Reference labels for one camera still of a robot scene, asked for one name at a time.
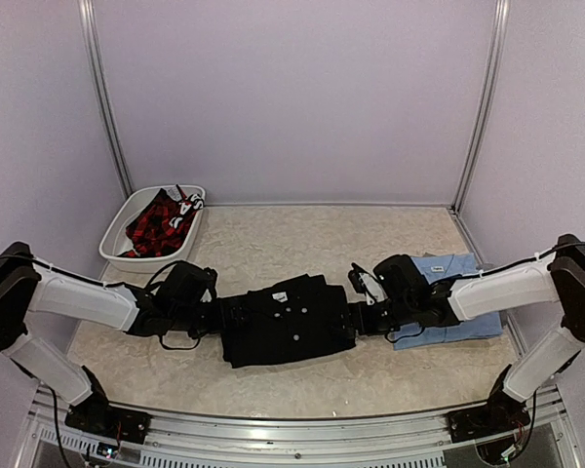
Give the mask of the black long sleeve shirt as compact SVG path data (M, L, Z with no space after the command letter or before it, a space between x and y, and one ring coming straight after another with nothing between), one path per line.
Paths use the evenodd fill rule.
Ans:
M276 366L356 346L342 286L301 275L220 302L223 360L232 368Z

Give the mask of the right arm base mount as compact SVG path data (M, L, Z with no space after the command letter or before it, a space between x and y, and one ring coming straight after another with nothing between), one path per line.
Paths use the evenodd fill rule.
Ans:
M498 387L484 404L450 411L447 422L450 439L456 444L529 426L531 418L525 402L513 399Z

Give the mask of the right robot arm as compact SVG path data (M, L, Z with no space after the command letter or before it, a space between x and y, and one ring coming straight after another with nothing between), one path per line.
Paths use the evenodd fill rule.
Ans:
M479 412L490 433L502 431L554 374L585 348L585 241L565 234L543 253L491 270L428 281L410 256L395 254L368 272L353 264L348 273L365 301L351 305L360 335L388 336L417 324L428 330L470 322L491 312L538 303L563 310L553 326L520 360L502 373Z

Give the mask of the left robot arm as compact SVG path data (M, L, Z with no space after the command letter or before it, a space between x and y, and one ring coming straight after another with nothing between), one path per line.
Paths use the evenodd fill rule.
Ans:
M0 354L78 407L93 431L110 432L117 413L93 377L35 335L27 316L48 313L138 337L186 332L198 338L198 321L216 299L216 280L212 268L175 260L143 287L106 283L55 267L15 242L0 253Z

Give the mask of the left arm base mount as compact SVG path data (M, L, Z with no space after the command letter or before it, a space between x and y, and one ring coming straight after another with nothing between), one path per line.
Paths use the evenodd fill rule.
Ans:
M144 411L112 406L95 375L82 367L90 379L92 394L79 405L70 405L65 425L114 439L116 442L144 444L152 416Z

